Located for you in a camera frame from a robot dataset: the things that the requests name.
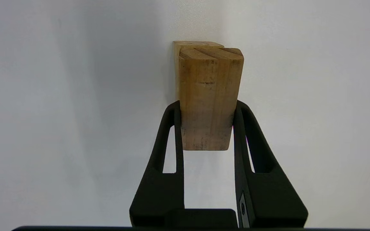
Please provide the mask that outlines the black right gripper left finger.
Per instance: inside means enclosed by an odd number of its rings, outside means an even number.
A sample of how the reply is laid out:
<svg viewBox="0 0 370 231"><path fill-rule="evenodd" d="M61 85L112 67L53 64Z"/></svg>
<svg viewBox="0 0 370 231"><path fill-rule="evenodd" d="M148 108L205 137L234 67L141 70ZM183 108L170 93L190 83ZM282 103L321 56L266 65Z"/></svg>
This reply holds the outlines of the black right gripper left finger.
<svg viewBox="0 0 370 231"><path fill-rule="evenodd" d="M176 171L164 173L166 147L174 127ZM171 103L163 113L155 143L135 197L129 208L133 227L165 227L170 212L184 209L184 156L181 136L180 102Z"/></svg>

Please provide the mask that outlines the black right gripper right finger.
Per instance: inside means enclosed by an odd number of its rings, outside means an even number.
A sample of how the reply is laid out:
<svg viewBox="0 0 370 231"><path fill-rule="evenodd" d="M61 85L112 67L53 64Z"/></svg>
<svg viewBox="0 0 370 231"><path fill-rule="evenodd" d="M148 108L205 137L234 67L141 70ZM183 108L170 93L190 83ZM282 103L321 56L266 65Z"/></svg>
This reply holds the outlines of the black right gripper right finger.
<svg viewBox="0 0 370 231"><path fill-rule="evenodd" d="M303 228L308 211L247 104L234 119L235 200L240 228Z"/></svg>

